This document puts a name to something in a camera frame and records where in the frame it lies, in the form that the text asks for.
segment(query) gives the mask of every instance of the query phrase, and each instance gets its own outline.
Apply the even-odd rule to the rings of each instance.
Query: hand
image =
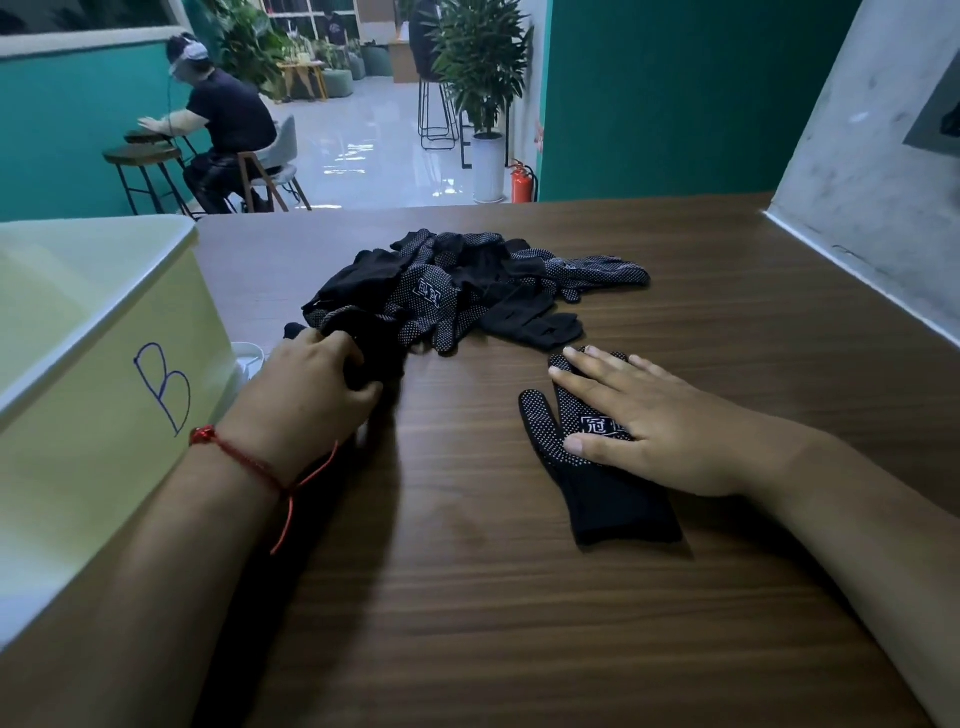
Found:
[[[268,463],[284,483],[341,445],[373,412],[383,385],[372,382],[353,392],[344,364],[363,364],[363,354],[346,333],[325,339],[306,328],[284,341],[263,370],[243,388],[217,429],[225,441]]]
[[[167,126],[166,121],[163,121],[160,119],[154,119],[152,116],[144,116],[143,118],[137,119],[136,121],[137,121],[137,124],[139,124],[144,129],[149,130],[151,132],[156,132],[156,133],[161,133],[161,129]]]
[[[564,356],[591,378],[551,368],[553,380],[625,426],[635,442],[570,435],[567,451],[697,496],[751,495],[778,475],[817,430],[701,392],[639,356],[587,347]]]

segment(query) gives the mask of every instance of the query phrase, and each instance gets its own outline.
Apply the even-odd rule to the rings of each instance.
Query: bracelet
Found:
[[[317,470],[301,480],[299,483],[295,483],[292,486],[284,486],[283,483],[280,482],[280,479],[274,474],[273,468],[271,468],[268,463],[265,463],[262,460],[257,460],[255,457],[250,457],[242,450],[235,448],[230,443],[222,440],[220,435],[217,434],[217,430],[213,425],[204,425],[203,427],[196,427],[194,430],[192,430],[190,432],[190,445],[191,447],[194,445],[216,445],[233,460],[247,468],[247,470],[253,471],[259,475],[260,478],[270,486],[271,490],[280,493],[282,496],[286,496],[287,522],[283,525],[283,532],[280,533],[280,538],[277,540],[276,545],[270,549],[270,555],[275,556],[280,550],[280,547],[283,545],[283,542],[286,540],[287,532],[290,530],[290,522],[294,518],[294,495],[300,488],[317,477],[317,475],[326,469],[326,466],[333,462],[333,457],[337,454],[337,448],[340,446],[340,443],[333,443],[333,451]]]

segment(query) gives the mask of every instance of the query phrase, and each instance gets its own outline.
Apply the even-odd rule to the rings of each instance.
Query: green wall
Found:
[[[170,83],[167,68],[163,43],[0,61],[7,105],[0,221],[131,214],[116,168],[101,153],[122,145],[139,117],[164,116],[171,103],[183,108],[189,89]],[[200,151],[209,146],[206,132],[190,140]],[[185,192],[180,167],[167,169]],[[128,180],[142,188],[132,172]],[[157,191],[169,189],[156,169],[152,179]],[[134,200],[141,212],[153,211],[148,195]],[[164,205],[176,208],[172,197]]]
[[[775,189],[859,4],[555,0],[540,198]]]

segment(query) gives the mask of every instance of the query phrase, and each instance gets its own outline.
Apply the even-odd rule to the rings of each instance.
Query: fire extinguisher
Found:
[[[513,182],[513,203],[534,203],[540,197],[540,180],[533,169],[518,159],[511,165],[514,168],[510,178]]]

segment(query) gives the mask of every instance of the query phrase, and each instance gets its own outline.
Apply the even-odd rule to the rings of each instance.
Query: fingernail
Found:
[[[570,435],[564,440],[564,449],[571,455],[584,454],[584,442],[576,435]]]

